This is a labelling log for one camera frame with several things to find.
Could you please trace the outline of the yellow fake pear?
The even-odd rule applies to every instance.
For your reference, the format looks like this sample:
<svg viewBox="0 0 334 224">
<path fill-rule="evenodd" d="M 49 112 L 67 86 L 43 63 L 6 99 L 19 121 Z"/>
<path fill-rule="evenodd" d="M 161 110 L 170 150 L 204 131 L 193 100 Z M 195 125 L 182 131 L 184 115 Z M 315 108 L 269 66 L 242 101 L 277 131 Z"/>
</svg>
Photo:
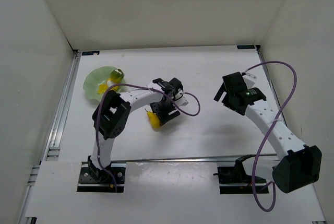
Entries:
<svg viewBox="0 0 334 224">
<path fill-rule="evenodd" d="M 151 127 L 155 131 L 159 130 L 160 127 L 161 127 L 161 121 L 158 118 L 158 116 L 155 113 L 151 112 L 151 111 L 147 111 L 147 117 L 148 117 L 148 120 L 150 122 Z"/>
</svg>

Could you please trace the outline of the green peeled fake lime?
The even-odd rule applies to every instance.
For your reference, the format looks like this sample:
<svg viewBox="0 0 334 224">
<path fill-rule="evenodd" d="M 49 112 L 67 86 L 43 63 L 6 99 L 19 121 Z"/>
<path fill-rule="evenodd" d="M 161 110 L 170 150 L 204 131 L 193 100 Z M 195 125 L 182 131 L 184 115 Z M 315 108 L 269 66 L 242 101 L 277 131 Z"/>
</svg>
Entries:
<svg viewBox="0 0 334 224">
<path fill-rule="evenodd" d="M 125 76 L 124 72 L 121 69 L 116 68 L 110 73 L 110 81 L 115 84 L 121 83 L 124 76 Z"/>
</svg>

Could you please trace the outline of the yellow peeled fake lemon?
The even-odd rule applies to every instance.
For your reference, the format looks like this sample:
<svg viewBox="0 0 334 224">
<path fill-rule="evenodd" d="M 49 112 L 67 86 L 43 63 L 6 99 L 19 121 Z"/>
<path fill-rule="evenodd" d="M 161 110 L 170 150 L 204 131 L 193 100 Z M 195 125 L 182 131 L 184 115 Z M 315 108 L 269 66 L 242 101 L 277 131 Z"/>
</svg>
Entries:
<svg viewBox="0 0 334 224">
<path fill-rule="evenodd" d="M 102 95 L 103 93 L 105 93 L 105 91 L 109 87 L 111 87 L 114 84 L 115 83 L 113 81 L 111 81 L 110 79 L 107 79 L 104 83 L 99 84 L 99 86 L 98 86 L 98 94 Z"/>
</svg>

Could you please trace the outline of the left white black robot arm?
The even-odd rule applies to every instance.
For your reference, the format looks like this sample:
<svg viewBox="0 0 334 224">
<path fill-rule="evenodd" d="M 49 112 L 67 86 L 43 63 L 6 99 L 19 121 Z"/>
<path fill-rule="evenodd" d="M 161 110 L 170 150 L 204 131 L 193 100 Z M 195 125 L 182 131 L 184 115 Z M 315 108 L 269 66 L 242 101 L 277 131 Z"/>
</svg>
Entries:
<svg viewBox="0 0 334 224">
<path fill-rule="evenodd" d="M 93 154 L 88 157 L 90 175 L 98 182 L 110 178 L 106 170 L 111 164 L 113 143 L 132 112 L 149 105 L 153 122 L 160 127 L 181 114 L 176 105 L 185 102 L 182 93 L 183 85 L 177 78 L 170 81 L 158 78 L 142 89 L 129 92 L 108 91 L 92 116 L 96 140 Z"/>
</svg>

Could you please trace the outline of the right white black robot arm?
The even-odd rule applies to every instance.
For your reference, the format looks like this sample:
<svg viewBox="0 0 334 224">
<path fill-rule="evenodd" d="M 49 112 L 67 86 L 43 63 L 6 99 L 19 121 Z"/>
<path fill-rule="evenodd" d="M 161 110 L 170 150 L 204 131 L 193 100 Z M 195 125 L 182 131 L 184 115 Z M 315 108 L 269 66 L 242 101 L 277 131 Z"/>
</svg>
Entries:
<svg viewBox="0 0 334 224">
<path fill-rule="evenodd" d="M 279 161 L 258 161 L 257 177 L 270 180 L 280 191 L 290 193 L 318 181 L 322 153 L 317 146 L 308 146 L 288 127 L 275 120 L 266 96 L 258 88 L 248 88 L 242 80 L 224 81 L 214 100 L 249 118 L 268 136 Z"/>
</svg>

